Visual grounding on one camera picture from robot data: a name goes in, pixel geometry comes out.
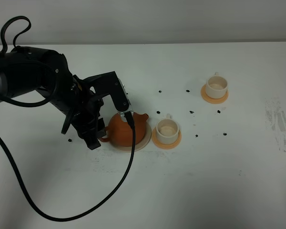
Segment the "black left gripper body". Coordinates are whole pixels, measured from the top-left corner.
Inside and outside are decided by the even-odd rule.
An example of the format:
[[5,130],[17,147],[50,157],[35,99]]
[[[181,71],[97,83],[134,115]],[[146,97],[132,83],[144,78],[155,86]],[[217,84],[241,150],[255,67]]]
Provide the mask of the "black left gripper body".
[[94,92],[82,87],[82,80],[69,71],[67,60],[63,54],[54,50],[17,46],[11,51],[16,55],[12,64],[24,75],[24,71],[32,68],[28,76],[36,76],[40,81],[37,92],[45,99],[36,103],[23,103],[12,100],[13,105],[21,107],[37,107],[50,102],[59,109],[66,118],[61,132],[65,134],[72,125],[76,131],[79,124],[100,118],[103,100],[93,102]]

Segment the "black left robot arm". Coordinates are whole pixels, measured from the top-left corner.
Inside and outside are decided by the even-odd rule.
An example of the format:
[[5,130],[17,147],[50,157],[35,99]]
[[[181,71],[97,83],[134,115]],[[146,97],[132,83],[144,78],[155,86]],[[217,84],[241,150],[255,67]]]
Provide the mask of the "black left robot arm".
[[100,77],[73,75],[66,57],[54,50],[17,46],[0,52],[0,102],[27,108],[51,103],[65,115],[62,134],[73,126],[91,150],[100,147],[105,133],[103,100],[91,90],[93,81]]

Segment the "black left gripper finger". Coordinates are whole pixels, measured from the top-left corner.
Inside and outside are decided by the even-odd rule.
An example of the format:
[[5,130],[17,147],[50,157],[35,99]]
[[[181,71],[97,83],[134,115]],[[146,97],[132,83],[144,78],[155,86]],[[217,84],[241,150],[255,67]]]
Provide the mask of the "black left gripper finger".
[[96,119],[79,124],[77,126],[77,133],[78,136],[85,141],[90,150],[94,150],[101,146],[97,136],[98,124]]
[[97,122],[96,137],[99,139],[104,136],[106,136],[106,126],[105,126],[103,118],[99,118]]

